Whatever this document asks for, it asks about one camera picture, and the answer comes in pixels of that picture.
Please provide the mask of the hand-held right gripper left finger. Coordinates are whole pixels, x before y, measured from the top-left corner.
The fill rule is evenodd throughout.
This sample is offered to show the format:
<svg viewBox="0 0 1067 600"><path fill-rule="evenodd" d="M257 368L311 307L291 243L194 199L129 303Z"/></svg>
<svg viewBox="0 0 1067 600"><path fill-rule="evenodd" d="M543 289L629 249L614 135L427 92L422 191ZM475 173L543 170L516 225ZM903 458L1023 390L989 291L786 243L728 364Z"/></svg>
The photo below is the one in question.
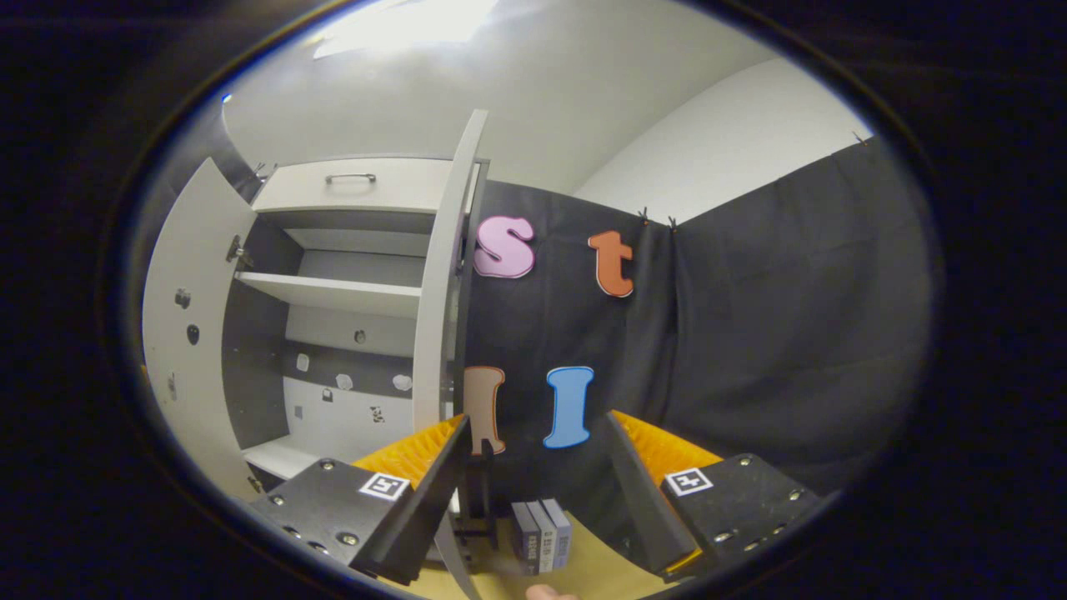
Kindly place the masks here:
<svg viewBox="0 0 1067 600"><path fill-rule="evenodd" d="M327 559L407 585L423 570L469 452L469 417L460 414L354 462L313 461L251 508Z"/></svg>

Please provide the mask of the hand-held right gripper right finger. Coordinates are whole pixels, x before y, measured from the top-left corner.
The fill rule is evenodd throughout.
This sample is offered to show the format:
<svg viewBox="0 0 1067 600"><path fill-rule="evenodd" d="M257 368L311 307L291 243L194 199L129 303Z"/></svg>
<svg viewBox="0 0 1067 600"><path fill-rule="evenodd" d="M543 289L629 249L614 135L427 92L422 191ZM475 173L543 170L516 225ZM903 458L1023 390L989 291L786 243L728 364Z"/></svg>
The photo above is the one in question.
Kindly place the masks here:
<svg viewBox="0 0 1067 600"><path fill-rule="evenodd" d="M739 568L822 506L754 453L723 458L618 410L606 435L649 569L667 583Z"/></svg>

